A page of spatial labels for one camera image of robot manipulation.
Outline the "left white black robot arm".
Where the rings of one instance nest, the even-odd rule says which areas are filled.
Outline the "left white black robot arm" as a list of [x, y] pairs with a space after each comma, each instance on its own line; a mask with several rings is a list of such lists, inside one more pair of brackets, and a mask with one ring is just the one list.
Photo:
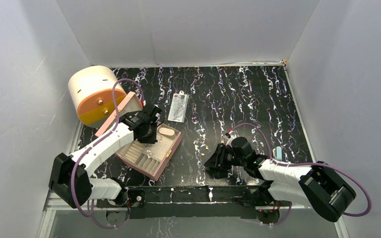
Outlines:
[[58, 154], [53, 162], [49, 189], [71, 208], [78, 209], [92, 200], [107, 199], [116, 206], [128, 201], [127, 187], [116, 178], [91, 178], [94, 171], [124, 146], [138, 141], [155, 144], [162, 110], [148, 104], [142, 110], [116, 114], [114, 124], [85, 147], [70, 155]]

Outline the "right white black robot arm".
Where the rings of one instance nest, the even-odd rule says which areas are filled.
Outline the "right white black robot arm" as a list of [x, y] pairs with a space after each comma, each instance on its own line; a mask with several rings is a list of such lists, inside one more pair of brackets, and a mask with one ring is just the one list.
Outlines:
[[204, 163], [207, 169], [229, 171], [242, 167], [263, 183], [254, 192], [265, 205], [288, 201], [313, 208], [322, 218], [336, 222], [354, 201], [354, 189], [327, 164], [286, 164], [257, 153], [244, 137], [219, 143]]

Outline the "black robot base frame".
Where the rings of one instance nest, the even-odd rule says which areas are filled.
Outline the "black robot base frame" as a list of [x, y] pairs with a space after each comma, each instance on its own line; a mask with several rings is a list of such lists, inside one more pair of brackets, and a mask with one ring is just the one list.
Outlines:
[[116, 200], [99, 199], [108, 212], [128, 211], [132, 219], [161, 217], [237, 217], [275, 223], [285, 216], [287, 201], [272, 201], [257, 185], [134, 186]]

